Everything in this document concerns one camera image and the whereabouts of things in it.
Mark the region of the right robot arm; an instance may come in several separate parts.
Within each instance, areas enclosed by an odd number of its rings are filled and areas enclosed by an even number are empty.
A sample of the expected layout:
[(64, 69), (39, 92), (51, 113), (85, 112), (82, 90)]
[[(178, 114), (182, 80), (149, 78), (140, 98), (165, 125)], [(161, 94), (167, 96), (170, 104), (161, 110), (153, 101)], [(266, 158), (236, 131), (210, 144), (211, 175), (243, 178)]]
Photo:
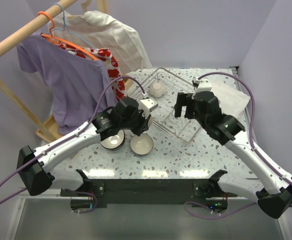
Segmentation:
[(292, 175), (253, 145), (240, 121), (222, 113), (218, 98), (211, 91), (178, 93), (175, 117), (195, 119), (206, 133), (241, 159), (257, 181), (233, 176), (225, 170), (214, 173), (199, 189), (209, 198), (232, 193), (257, 203), (269, 217), (278, 219), (292, 204)]

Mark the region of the cream floral bowl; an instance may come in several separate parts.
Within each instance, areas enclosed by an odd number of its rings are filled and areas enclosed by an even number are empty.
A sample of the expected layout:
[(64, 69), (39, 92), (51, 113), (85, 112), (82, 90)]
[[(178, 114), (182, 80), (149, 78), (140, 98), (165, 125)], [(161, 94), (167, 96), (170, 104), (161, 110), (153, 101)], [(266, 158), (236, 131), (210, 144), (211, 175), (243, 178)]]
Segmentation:
[(153, 117), (152, 117), (152, 115), (150, 114), (150, 115), (148, 116), (148, 122), (147, 122), (147, 126), (148, 126), (148, 128), (151, 127), (152, 123), (153, 123)]

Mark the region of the red bowl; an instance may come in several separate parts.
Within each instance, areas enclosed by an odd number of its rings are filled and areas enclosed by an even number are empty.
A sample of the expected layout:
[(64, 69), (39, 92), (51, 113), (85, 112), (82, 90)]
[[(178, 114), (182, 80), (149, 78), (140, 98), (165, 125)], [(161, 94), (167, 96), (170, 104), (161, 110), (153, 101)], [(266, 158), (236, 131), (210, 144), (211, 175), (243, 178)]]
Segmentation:
[(119, 146), (123, 145), (125, 142), (125, 133), (123, 130), (118, 131), (116, 135), (110, 136), (107, 139), (101, 141), (101, 146)]

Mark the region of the small white bowl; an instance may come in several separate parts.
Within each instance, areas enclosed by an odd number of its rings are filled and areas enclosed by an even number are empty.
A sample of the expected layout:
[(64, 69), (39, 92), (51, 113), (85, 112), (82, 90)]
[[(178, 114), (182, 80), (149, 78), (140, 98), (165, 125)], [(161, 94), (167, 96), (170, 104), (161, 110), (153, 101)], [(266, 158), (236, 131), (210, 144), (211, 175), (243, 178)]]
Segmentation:
[(167, 93), (166, 88), (164, 87), (164, 85), (162, 85), (159, 82), (153, 83), (150, 86), (149, 91), (148, 91), (148, 94), (155, 97), (155, 98), (160, 98), (166, 93)]

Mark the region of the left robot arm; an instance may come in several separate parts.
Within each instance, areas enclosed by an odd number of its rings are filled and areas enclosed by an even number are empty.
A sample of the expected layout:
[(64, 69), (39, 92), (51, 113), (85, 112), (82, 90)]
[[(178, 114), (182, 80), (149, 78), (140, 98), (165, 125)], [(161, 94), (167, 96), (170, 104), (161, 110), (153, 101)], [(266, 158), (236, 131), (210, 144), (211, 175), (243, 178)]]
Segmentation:
[(20, 149), (17, 171), (31, 196), (48, 190), (58, 181), (53, 169), (65, 159), (88, 146), (99, 144), (120, 130), (130, 130), (140, 136), (149, 130), (151, 112), (158, 107), (152, 98), (135, 100), (125, 97), (114, 107), (98, 112), (71, 133), (60, 139), (31, 149)]

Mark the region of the teal white dotted bowl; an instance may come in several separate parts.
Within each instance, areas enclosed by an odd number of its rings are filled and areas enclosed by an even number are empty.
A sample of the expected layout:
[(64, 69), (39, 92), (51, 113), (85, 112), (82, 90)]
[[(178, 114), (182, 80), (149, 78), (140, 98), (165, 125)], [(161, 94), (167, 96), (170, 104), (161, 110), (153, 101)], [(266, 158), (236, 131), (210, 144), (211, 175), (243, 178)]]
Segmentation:
[(135, 135), (130, 140), (131, 151), (138, 156), (146, 156), (154, 148), (154, 142), (151, 136), (147, 134)]

